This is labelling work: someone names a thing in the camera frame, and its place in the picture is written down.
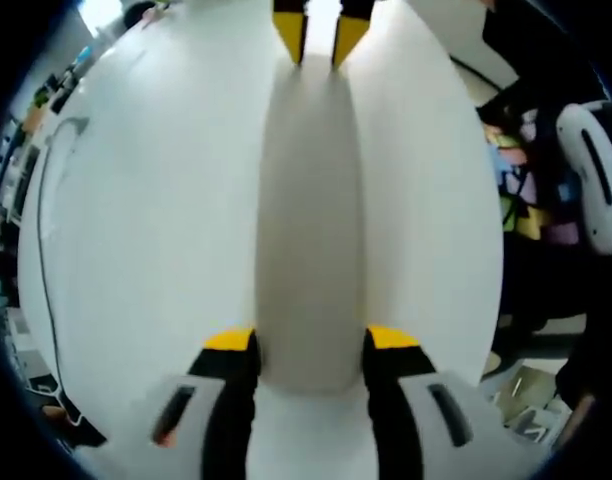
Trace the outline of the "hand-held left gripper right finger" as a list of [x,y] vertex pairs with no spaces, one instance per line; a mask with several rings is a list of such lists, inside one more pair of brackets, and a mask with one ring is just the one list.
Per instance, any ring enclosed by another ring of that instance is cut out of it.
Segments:
[[419,341],[371,325],[363,343],[368,414],[381,479],[513,479],[516,442],[499,411]]

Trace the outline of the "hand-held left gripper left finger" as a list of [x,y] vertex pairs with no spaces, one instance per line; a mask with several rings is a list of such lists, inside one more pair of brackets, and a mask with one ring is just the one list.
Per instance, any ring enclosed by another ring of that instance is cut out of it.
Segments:
[[179,479],[245,479],[256,414],[261,352],[256,329],[209,337],[186,373],[173,380],[148,430],[170,453]]

